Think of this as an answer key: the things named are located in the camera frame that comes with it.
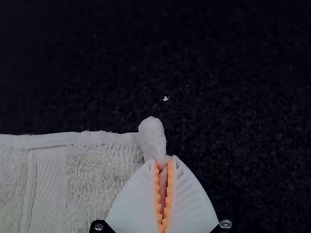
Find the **small white debris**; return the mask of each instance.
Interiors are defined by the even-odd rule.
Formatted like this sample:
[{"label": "small white debris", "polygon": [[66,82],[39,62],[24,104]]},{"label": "small white debris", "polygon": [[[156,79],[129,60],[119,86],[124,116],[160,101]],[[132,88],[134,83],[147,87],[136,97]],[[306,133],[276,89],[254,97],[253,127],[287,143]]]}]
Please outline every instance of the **small white debris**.
[{"label": "small white debris", "polygon": [[164,96],[163,101],[168,101],[170,97]]}]

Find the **black fabric background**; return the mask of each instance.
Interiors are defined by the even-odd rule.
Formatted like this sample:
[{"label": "black fabric background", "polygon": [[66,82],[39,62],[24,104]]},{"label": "black fabric background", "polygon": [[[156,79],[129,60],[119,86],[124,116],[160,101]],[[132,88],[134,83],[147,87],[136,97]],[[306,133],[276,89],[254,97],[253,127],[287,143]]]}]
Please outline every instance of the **black fabric background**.
[{"label": "black fabric background", "polygon": [[304,0],[1,1],[0,133],[136,132],[155,116],[219,218],[310,232],[310,12]]}]

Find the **white towel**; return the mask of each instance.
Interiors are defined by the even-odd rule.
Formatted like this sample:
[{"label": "white towel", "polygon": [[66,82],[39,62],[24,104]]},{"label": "white towel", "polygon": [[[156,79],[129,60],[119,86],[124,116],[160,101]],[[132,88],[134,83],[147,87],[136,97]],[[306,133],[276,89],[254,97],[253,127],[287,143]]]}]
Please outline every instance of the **white towel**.
[{"label": "white towel", "polygon": [[165,146],[153,117],[139,133],[0,135],[0,233],[87,233],[143,156],[167,159]]}]

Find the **metal screw head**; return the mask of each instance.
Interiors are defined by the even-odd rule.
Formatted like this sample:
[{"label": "metal screw head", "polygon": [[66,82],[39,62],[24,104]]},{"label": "metal screw head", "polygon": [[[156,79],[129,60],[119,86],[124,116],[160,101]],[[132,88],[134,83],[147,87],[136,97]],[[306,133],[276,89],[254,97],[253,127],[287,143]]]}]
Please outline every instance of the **metal screw head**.
[{"label": "metal screw head", "polygon": [[223,219],[219,222],[219,226],[222,229],[230,229],[232,227],[232,221],[229,219]]},{"label": "metal screw head", "polygon": [[95,226],[94,226],[94,229],[97,230],[97,231],[102,231],[104,229],[104,226],[100,223],[97,223]]}]

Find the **towel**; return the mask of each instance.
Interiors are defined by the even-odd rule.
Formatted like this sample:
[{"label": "towel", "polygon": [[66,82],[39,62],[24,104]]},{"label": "towel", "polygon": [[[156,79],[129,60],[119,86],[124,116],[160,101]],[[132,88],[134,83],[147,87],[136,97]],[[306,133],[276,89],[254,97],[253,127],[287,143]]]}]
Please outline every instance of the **towel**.
[{"label": "towel", "polygon": [[154,117],[138,133],[0,135],[0,232],[88,232],[144,161],[165,164],[165,147]]}]

